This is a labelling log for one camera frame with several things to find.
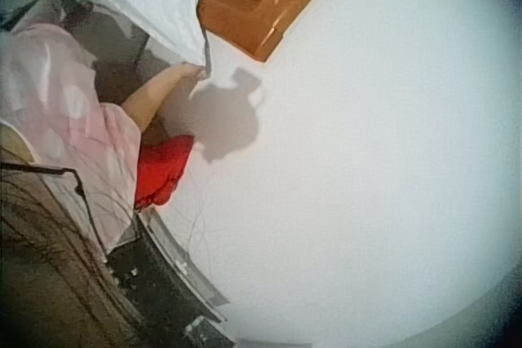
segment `hand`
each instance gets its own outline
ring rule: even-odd
[[[191,63],[183,62],[182,64],[175,65],[179,70],[179,75],[181,77],[189,77],[194,78],[198,77],[204,70],[205,67],[201,65],[194,65]]]

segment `pink clothing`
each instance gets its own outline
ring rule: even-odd
[[[0,119],[25,140],[37,164],[78,172],[107,253],[131,223],[138,127],[119,106],[100,104],[91,56],[63,29],[37,24],[3,33],[0,51]],[[85,211],[69,194],[73,187],[66,192],[63,183],[47,183],[94,241]]]

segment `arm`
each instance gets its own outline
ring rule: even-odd
[[[139,130],[144,132],[174,87],[182,79],[196,77],[201,71],[202,67],[189,63],[169,67],[130,95],[122,104],[122,108],[134,120]]]

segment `dark hair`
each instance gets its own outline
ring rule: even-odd
[[[27,165],[2,149],[6,159]],[[3,338],[28,346],[146,346],[138,311],[45,179],[2,167]]]

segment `red garment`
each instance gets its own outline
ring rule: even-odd
[[[184,134],[139,150],[135,208],[164,205],[183,175],[194,138]]]

